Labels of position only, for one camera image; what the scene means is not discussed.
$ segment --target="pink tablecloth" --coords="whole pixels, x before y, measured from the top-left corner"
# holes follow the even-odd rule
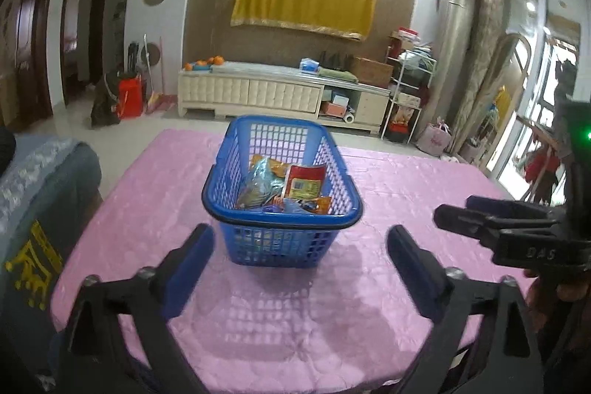
[[[85,276],[129,278],[156,266],[200,222],[216,223],[200,195],[222,137],[163,131],[123,175],[66,264],[52,297],[57,328],[67,322]],[[244,267],[230,262],[223,238],[181,317],[171,329],[187,359],[215,392],[336,392],[375,387],[409,365],[430,328],[416,313],[384,248],[388,228],[403,224],[443,266],[475,279],[515,276],[494,266],[472,239],[431,221],[441,203],[471,194],[498,196],[474,167],[341,149],[365,203],[317,269]],[[132,324],[130,352],[143,359]]]

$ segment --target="storage box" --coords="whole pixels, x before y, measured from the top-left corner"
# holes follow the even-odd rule
[[[347,107],[349,105],[349,98],[341,94],[333,95],[332,103],[337,106]]]
[[[392,40],[400,41],[400,46],[398,46],[398,48],[402,51],[412,51],[414,49],[413,41],[408,36],[401,36],[400,33],[394,31],[389,37]]]
[[[323,102],[320,104],[320,112],[325,116],[340,117],[342,119],[347,112],[347,106],[338,106],[333,103]]]
[[[395,101],[404,106],[409,107],[421,107],[421,98],[415,95],[404,94],[404,92],[398,92]]]
[[[332,101],[332,89],[326,87],[324,88],[324,90],[322,91],[322,100],[328,102]]]
[[[355,57],[351,63],[351,73],[359,79],[360,83],[387,89],[392,77],[392,66]]]

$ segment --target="cardboard box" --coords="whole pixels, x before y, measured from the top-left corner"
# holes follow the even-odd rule
[[[320,103],[320,113],[324,114],[325,116],[338,117],[342,119],[346,112],[347,106],[338,106],[328,102]]]
[[[413,42],[409,41],[408,38],[404,38],[403,36],[400,36],[398,34],[398,32],[396,32],[396,31],[392,32],[389,37],[390,37],[390,39],[398,39],[398,41],[401,42],[401,45],[399,47],[399,50],[401,50],[401,51],[412,51],[414,49]]]
[[[359,57],[355,57],[351,64],[351,73],[357,76],[360,83],[384,89],[388,88],[392,77],[392,69],[393,67],[389,64]]]

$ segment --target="red clothing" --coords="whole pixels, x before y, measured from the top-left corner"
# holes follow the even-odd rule
[[[525,180],[527,182],[535,182],[538,176],[540,175],[540,171],[544,167],[546,163],[546,154],[547,154],[547,147],[540,149],[539,153],[537,153],[536,157],[534,157],[531,162],[525,167]],[[560,159],[556,156],[554,151],[550,155],[548,160],[548,165],[546,166],[546,172],[550,172],[552,174],[556,173],[556,170],[560,167]]]

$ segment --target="water heater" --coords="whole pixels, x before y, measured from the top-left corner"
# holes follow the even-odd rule
[[[437,67],[431,81],[430,100],[419,118],[416,134],[438,117],[451,124],[450,114],[453,117],[457,114],[465,91],[465,86],[458,85],[458,80],[472,30],[475,2],[439,0],[437,34],[432,51]]]

